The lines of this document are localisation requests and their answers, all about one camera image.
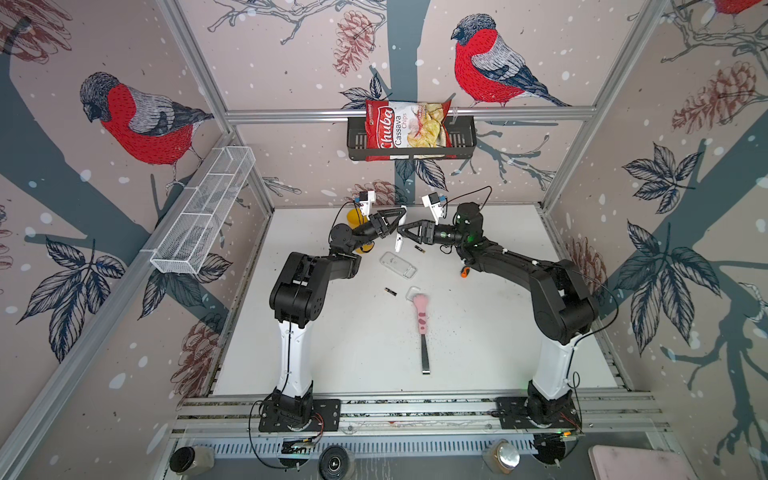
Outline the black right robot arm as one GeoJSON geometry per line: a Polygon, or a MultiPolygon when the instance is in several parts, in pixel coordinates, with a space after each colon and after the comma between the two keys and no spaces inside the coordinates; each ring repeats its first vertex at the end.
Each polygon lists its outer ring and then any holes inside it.
{"type": "Polygon", "coordinates": [[[481,206],[466,202],[459,204],[447,225],[418,220],[399,226],[397,232],[418,244],[449,246],[466,271],[496,275],[529,291],[533,318],[545,340],[528,383],[526,409],[533,424],[549,426],[573,406],[573,356],[599,316],[598,303],[573,262],[512,252],[488,239],[483,223],[481,206]]]}

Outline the white remote control with buttons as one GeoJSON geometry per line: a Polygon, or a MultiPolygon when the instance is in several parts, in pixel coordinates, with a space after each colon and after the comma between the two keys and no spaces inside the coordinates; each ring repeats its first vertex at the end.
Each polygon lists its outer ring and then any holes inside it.
{"type": "Polygon", "coordinates": [[[406,223],[406,220],[407,220],[407,207],[406,206],[402,206],[401,210],[402,210],[402,212],[401,212],[401,214],[400,214],[400,216],[398,218],[398,226],[397,226],[397,229],[395,231],[395,245],[394,245],[394,252],[395,253],[399,253],[401,251],[401,249],[402,249],[403,236],[400,233],[400,227],[403,226],[406,223]]]}

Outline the red cassava chips bag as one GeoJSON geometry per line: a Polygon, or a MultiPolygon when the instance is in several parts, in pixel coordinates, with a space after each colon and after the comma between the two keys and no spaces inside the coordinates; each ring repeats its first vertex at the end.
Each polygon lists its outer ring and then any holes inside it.
{"type": "Polygon", "coordinates": [[[367,100],[365,130],[370,150],[448,148],[445,120],[451,101],[442,103],[367,100]]]}

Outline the silver metal can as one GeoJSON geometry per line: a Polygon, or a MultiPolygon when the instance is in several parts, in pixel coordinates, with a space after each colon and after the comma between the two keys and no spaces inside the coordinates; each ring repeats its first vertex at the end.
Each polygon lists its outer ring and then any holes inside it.
{"type": "Polygon", "coordinates": [[[482,459],[492,473],[508,475],[519,466],[521,454],[514,444],[500,439],[483,451],[482,459]]]}

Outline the white battery cover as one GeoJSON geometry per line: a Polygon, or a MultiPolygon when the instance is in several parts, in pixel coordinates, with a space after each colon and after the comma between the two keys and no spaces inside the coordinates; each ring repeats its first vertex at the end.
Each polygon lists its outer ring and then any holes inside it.
{"type": "Polygon", "coordinates": [[[407,301],[413,301],[413,299],[420,295],[422,293],[422,290],[417,286],[411,286],[409,290],[406,293],[406,300],[407,301]]]}

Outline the aluminium mounting rail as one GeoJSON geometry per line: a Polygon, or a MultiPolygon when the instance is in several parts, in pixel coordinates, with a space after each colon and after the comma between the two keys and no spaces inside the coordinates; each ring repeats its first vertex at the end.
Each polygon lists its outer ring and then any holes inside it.
{"type": "Polygon", "coordinates": [[[221,458],[310,458],[332,444],[359,456],[469,454],[506,439],[524,453],[534,453],[547,437],[570,444],[590,433],[641,433],[652,443],[669,431],[661,409],[649,393],[622,389],[581,390],[573,399],[579,429],[505,430],[493,413],[499,395],[346,395],[336,432],[317,434],[260,433],[262,405],[250,396],[193,398],[182,404],[169,427],[177,445],[206,445],[221,458]]]}

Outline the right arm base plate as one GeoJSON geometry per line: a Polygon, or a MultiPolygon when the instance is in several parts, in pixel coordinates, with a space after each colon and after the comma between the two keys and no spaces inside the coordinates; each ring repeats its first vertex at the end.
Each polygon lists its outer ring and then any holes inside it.
{"type": "Polygon", "coordinates": [[[502,429],[579,429],[582,425],[579,411],[570,394],[558,400],[539,397],[499,397],[495,400],[493,415],[502,429]]]}

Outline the white AC remote with display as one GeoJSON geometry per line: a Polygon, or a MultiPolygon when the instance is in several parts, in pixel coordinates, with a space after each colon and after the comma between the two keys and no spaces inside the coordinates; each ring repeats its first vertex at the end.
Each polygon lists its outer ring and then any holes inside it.
{"type": "Polygon", "coordinates": [[[392,252],[385,252],[380,258],[380,263],[385,268],[405,279],[411,279],[417,273],[417,268],[412,263],[392,252]]]}

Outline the pink pad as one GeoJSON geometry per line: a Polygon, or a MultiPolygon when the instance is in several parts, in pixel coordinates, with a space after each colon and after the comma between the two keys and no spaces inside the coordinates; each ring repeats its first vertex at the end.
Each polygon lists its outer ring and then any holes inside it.
{"type": "Polygon", "coordinates": [[[595,445],[589,459],[596,479],[697,479],[689,463],[674,452],[595,445]]]}

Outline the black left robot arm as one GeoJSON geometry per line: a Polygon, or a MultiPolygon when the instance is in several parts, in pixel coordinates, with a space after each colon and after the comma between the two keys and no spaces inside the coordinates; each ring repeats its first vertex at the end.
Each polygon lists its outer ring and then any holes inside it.
{"type": "Polygon", "coordinates": [[[404,207],[380,210],[355,228],[337,223],[329,231],[326,255],[288,256],[269,297],[280,330],[280,374],[264,401],[261,431],[301,431],[315,420],[309,351],[312,323],[321,314],[328,286],[354,278],[362,260],[356,251],[395,233],[406,213],[404,207]]]}

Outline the black wall basket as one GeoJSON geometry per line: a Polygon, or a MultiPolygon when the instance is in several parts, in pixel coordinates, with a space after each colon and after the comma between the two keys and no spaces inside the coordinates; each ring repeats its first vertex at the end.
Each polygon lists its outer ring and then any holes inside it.
{"type": "Polygon", "coordinates": [[[348,157],[352,161],[463,160],[470,159],[477,146],[472,116],[459,116],[446,125],[447,146],[435,148],[381,149],[368,146],[365,119],[352,117],[347,122],[348,157]]]}

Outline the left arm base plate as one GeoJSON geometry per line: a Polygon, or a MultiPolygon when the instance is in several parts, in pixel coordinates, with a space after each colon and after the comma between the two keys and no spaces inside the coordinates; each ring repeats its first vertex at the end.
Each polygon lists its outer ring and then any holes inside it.
{"type": "Polygon", "coordinates": [[[266,400],[259,414],[258,431],[260,433],[295,433],[317,434],[321,431],[336,432],[339,428],[341,402],[336,399],[312,401],[312,408],[307,420],[290,419],[280,413],[275,402],[266,400]]]}

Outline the black round speaker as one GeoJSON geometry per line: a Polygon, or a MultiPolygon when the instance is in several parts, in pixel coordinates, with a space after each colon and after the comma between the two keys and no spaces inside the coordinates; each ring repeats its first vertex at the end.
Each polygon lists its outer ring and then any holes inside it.
{"type": "Polygon", "coordinates": [[[319,457],[318,471],[322,480],[351,479],[355,472],[355,457],[341,445],[328,446],[319,457]]]}

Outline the grey cylinder with black cap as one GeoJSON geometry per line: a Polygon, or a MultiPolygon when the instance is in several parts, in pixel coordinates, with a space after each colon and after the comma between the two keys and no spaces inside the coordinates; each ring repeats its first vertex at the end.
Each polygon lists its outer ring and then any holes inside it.
{"type": "Polygon", "coordinates": [[[200,445],[180,447],[169,459],[169,468],[177,475],[200,475],[211,470],[214,464],[215,451],[200,445]]]}

